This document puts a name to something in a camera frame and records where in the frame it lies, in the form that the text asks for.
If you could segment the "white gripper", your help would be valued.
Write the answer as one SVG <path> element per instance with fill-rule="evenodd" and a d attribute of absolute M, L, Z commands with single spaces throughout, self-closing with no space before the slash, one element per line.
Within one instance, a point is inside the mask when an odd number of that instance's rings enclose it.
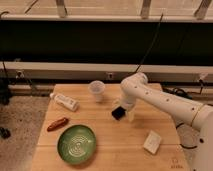
<path fill-rule="evenodd" d="M 132 122 L 134 120 L 135 114 L 134 111 L 130 111 L 134 108 L 136 104 L 135 100 L 128 100 L 124 98 L 116 99 L 113 101 L 113 108 L 118 108 L 119 106 L 127 110 L 128 121 Z"/>

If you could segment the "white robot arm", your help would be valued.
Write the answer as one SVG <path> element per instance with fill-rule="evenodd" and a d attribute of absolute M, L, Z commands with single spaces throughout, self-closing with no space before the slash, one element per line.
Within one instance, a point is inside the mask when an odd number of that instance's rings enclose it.
<path fill-rule="evenodd" d="M 116 120 L 132 110 L 137 99 L 181 119 L 200 132 L 193 171 L 213 171 L 213 106 L 153 89 L 142 72 L 124 78 L 120 88 L 119 106 L 112 111 Z"/>

